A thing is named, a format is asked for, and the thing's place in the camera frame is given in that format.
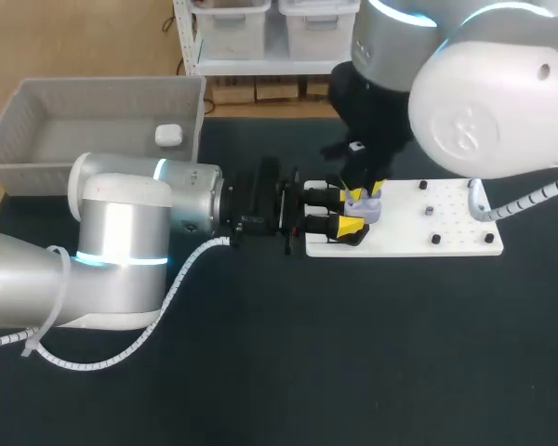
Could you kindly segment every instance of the black cable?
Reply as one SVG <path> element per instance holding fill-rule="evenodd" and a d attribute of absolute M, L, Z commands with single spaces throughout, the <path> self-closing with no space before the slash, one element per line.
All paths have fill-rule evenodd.
<path fill-rule="evenodd" d="M 211 99 L 209 98 L 205 98 L 204 99 L 205 103 L 209 103 L 211 104 L 211 108 L 208 111 L 205 111 L 205 116 L 207 116 L 208 114 L 212 113 L 215 110 L 215 102 L 213 102 Z"/>
<path fill-rule="evenodd" d="M 164 21 L 164 24 L 161 25 L 161 32 L 167 33 L 169 31 L 169 28 L 171 28 L 171 25 L 173 25 L 175 19 L 176 19 L 176 11 L 174 10 L 174 6 L 172 5 L 171 17 L 168 17 L 166 21 Z"/>
<path fill-rule="evenodd" d="M 179 76 L 179 70 L 182 68 L 182 65 L 184 64 L 184 58 L 181 58 L 178 62 L 178 66 L 176 67 L 176 75 Z"/>

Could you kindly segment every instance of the white spiral cable wrap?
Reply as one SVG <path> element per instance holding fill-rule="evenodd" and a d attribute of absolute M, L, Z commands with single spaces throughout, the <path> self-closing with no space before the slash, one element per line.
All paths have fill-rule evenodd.
<path fill-rule="evenodd" d="M 174 298 L 174 295 L 176 295 L 176 292 L 178 291 L 180 284 L 184 280 L 186 273 L 193 265 L 194 261 L 198 258 L 198 256 L 200 256 L 204 251 L 206 251 L 209 248 L 213 248 L 215 246 L 229 246 L 229 245 L 230 245 L 230 239 L 228 237 L 218 237 L 217 239 L 212 239 L 209 240 L 208 242 L 204 242 L 198 248 L 196 248 L 196 250 L 190 255 L 190 257 L 186 259 L 184 265 L 182 266 L 181 270 L 178 273 L 178 276 L 176 276 L 176 279 L 172 283 L 171 288 L 169 289 L 169 292 L 167 293 L 166 298 L 164 299 L 164 302 L 161 307 L 161 312 L 159 313 L 159 317 L 157 318 L 157 320 L 153 322 L 151 325 L 149 325 L 145 329 L 145 331 L 142 332 L 139 338 L 136 341 L 134 341 L 132 345 L 128 347 L 126 350 L 124 350 L 122 353 L 119 353 L 118 355 L 114 356 L 113 358 L 109 358 L 106 361 L 82 364 L 78 362 L 65 361 L 60 358 L 57 358 L 56 356 L 52 355 L 49 351 L 47 351 L 41 344 L 39 344 L 39 346 L 37 347 L 37 352 L 41 356 L 43 356 L 46 361 L 49 361 L 52 364 L 57 365 L 63 369 L 74 370 L 77 372 L 93 372 L 95 370 L 106 369 L 108 367 L 112 367 L 118 362 L 125 360 L 132 353 L 137 351 L 140 346 L 144 344 L 144 342 L 149 338 L 149 336 L 151 335 L 151 333 L 153 332 L 153 330 L 155 329 L 159 321 L 161 321 L 161 319 L 164 316 L 164 313 L 169 307 L 171 300 Z"/>
<path fill-rule="evenodd" d="M 186 261 L 184 262 L 184 265 L 182 265 L 182 268 L 180 269 L 178 275 L 176 276 L 176 279 L 172 283 L 171 288 L 169 289 L 169 292 L 167 293 L 166 298 L 163 301 L 163 304 L 161 306 L 161 311 L 159 313 L 159 317 L 157 318 L 157 320 L 155 322 L 153 322 L 151 325 L 149 325 L 144 330 L 144 332 L 142 332 L 142 334 L 139 336 L 139 338 L 135 342 L 132 343 L 132 345 L 130 347 L 128 347 L 122 353 L 114 356 L 113 358 L 109 358 L 106 361 L 82 364 L 82 363 L 78 363 L 78 362 L 65 361 L 65 360 L 62 360 L 62 359 L 52 355 L 39 342 L 37 342 L 37 344 L 34 345 L 33 347 L 36 348 L 36 351 L 42 357 L 44 357 L 44 359 L 46 359 L 46 361 L 49 361 L 52 364 L 57 365 L 57 366 L 59 366 L 63 369 L 74 370 L 74 371 L 77 371 L 77 372 L 92 372 L 92 371 L 95 371 L 95 370 L 101 370 L 101 369 L 105 369 L 105 368 L 108 368 L 108 367 L 112 367 L 113 365 L 117 364 L 120 361 L 125 360 L 132 353 L 137 351 L 139 349 L 139 347 L 142 346 L 144 344 L 144 342 L 149 338 L 149 336 L 151 335 L 151 333 L 153 332 L 153 330 L 155 329 L 155 327 L 157 326 L 159 321 L 161 321 L 161 319 L 163 318 L 164 313 L 166 312 L 167 308 L 169 307 L 169 304 L 170 304 L 171 300 L 174 298 L 174 295 L 176 295 L 176 292 L 178 291 L 178 288 L 179 288 L 180 284 L 184 280 L 184 277 L 186 276 L 186 273 L 188 272 L 190 267 L 193 265 L 194 261 L 204 251 L 206 251 L 209 248 L 213 248 L 215 246 L 229 246 L 229 245 L 230 245 L 229 237 L 218 237 L 217 239 L 212 239 L 212 240 L 209 240 L 207 242 L 204 242 L 198 248 L 196 248 L 196 250 L 194 250 L 194 252 L 186 259 Z M 59 307 L 61 308 L 61 306 L 58 306 L 58 305 L 55 306 L 54 311 L 59 312 L 60 311 Z M 40 331 L 39 328 L 29 328 L 29 329 L 27 329 L 25 331 L 22 331 L 22 332 L 2 336 L 2 337 L 0 337 L 0 346 L 5 346 L 6 344 L 10 344 L 12 342 L 24 341 L 25 339 L 36 335 L 39 331 Z"/>
<path fill-rule="evenodd" d="M 530 207 L 543 203 L 550 198 L 558 195 L 558 181 L 544 186 L 539 190 L 531 192 L 529 195 L 501 206 L 497 209 L 486 209 L 479 203 L 479 196 L 482 190 L 482 180 L 472 179 L 469 184 L 469 212 L 473 218 L 479 221 L 497 221 L 507 216 L 514 216 Z"/>
<path fill-rule="evenodd" d="M 13 342 L 24 341 L 28 337 L 35 335 L 39 331 L 39 328 L 29 328 L 24 332 L 18 332 L 13 334 L 7 334 L 6 336 L 0 337 L 0 346 L 5 346 L 6 344 L 12 344 Z"/>

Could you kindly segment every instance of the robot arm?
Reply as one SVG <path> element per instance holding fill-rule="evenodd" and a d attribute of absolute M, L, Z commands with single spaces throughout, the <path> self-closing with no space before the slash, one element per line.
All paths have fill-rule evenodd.
<path fill-rule="evenodd" d="M 413 137 L 463 176 L 558 166 L 558 1 L 540 3 L 363 1 L 329 91 L 350 134 L 325 155 L 345 158 L 345 186 L 389 177 Z"/>

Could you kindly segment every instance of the logo on robot arm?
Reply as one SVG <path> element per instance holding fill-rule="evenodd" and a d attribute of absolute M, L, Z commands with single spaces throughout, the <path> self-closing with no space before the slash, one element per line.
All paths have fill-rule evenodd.
<path fill-rule="evenodd" d="M 460 160 L 485 158 L 499 142 L 498 123 L 479 104 L 459 104 L 438 110 L 431 123 L 432 137 L 440 149 Z"/>

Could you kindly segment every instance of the cable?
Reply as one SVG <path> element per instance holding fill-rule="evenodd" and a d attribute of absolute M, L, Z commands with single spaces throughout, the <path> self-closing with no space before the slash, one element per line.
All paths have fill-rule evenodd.
<path fill-rule="evenodd" d="M 6 336 L 0 337 L 0 346 L 5 346 L 6 344 L 11 344 L 13 342 L 24 341 L 28 337 L 35 335 L 38 331 L 38 328 L 29 328 L 23 332 L 7 334 Z"/>
<path fill-rule="evenodd" d="M 7 334 L 6 336 L 0 337 L 0 346 L 5 346 L 6 344 L 11 344 L 13 342 L 24 341 L 26 339 L 27 342 L 25 343 L 25 349 L 22 352 L 22 356 L 25 357 L 29 356 L 31 352 L 37 348 L 40 339 L 54 324 L 56 318 L 58 318 L 58 315 L 62 310 L 62 305 L 64 304 L 64 298 L 66 297 L 68 291 L 68 283 L 70 281 L 71 275 L 71 258 L 68 255 L 68 252 L 64 248 L 61 248 L 59 246 L 49 246 L 47 249 L 52 252 L 58 251 L 60 253 L 60 256 L 62 257 L 62 280 L 60 282 L 58 295 L 56 296 L 56 300 L 54 301 L 54 307 L 47 316 L 47 319 L 41 328 L 29 328 L 24 332 Z"/>
<path fill-rule="evenodd" d="M 169 31 L 169 28 L 171 28 L 171 25 L 174 23 L 174 20 L 176 19 L 176 11 L 174 10 L 174 6 L 171 6 L 171 17 L 168 17 L 166 19 L 166 21 L 164 21 L 164 24 L 161 25 L 161 32 L 162 33 L 167 33 Z"/>
<path fill-rule="evenodd" d="M 161 321 L 167 308 L 169 307 L 171 300 L 174 298 L 174 295 L 176 295 L 176 292 L 178 291 L 180 284 L 184 280 L 186 273 L 193 265 L 194 261 L 207 249 L 213 248 L 215 246 L 229 246 L 229 245 L 230 245 L 229 237 L 218 237 L 217 239 L 212 239 L 209 240 L 208 242 L 204 242 L 198 248 L 196 248 L 196 250 L 190 255 L 190 257 L 186 259 L 184 265 L 182 266 L 181 270 L 178 273 L 178 276 L 176 276 L 176 279 L 172 283 L 171 288 L 169 289 L 169 292 L 167 293 L 166 298 L 164 299 L 164 302 L 161 306 L 161 312 L 159 313 L 159 317 L 157 318 L 157 320 L 153 322 L 151 325 L 149 325 L 144 330 L 144 332 L 142 332 L 139 338 L 136 341 L 134 341 L 132 345 L 128 347 L 126 350 L 124 350 L 122 353 L 114 356 L 113 358 L 109 358 L 106 361 L 83 364 L 78 362 L 70 362 L 70 361 L 62 360 L 52 355 L 41 344 L 39 344 L 39 346 L 37 347 L 37 352 L 42 357 L 44 357 L 46 361 L 49 361 L 54 365 L 57 365 L 63 369 L 74 370 L 78 372 L 92 372 L 95 370 L 106 369 L 108 367 L 117 364 L 118 362 L 125 360 L 131 354 L 137 351 L 140 348 L 140 346 L 144 344 L 144 342 L 149 338 L 149 336 L 151 335 L 151 333 L 153 332 L 153 330 L 155 329 L 159 321 Z"/>
<path fill-rule="evenodd" d="M 179 69 L 182 68 L 182 65 L 184 64 L 184 58 L 180 58 L 179 62 L 178 62 L 178 66 L 176 67 L 176 75 L 179 76 Z"/>
<path fill-rule="evenodd" d="M 56 295 L 56 299 L 54 300 L 54 306 L 49 312 L 46 321 L 37 333 L 33 337 L 28 338 L 25 342 L 25 349 L 21 353 L 21 356 L 25 358 L 29 357 L 34 350 L 37 350 L 41 338 L 44 337 L 47 331 L 54 325 L 54 322 L 64 306 L 64 299 L 68 295 L 68 284 L 71 281 L 71 257 L 68 255 L 68 251 L 61 246 L 49 246 L 47 250 L 52 253 L 55 251 L 60 253 L 62 259 L 62 278 L 60 279 L 60 287 L 58 289 L 58 295 Z"/>
<path fill-rule="evenodd" d="M 473 218 L 479 221 L 497 221 L 507 216 L 514 216 L 530 207 L 548 201 L 558 195 L 558 181 L 535 190 L 529 195 L 505 204 L 498 209 L 489 210 L 479 203 L 482 191 L 482 180 L 472 179 L 469 183 L 469 212 Z"/>
<path fill-rule="evenodd" d="M 208 102 L 209 104 L 211 104 L 211 108 L 208 111 L 205 111 L 205 115 L 208 115 L 215 111 L 215 102 L 213 102 L 212 99 L 204 98 L 203 102 Z"/>

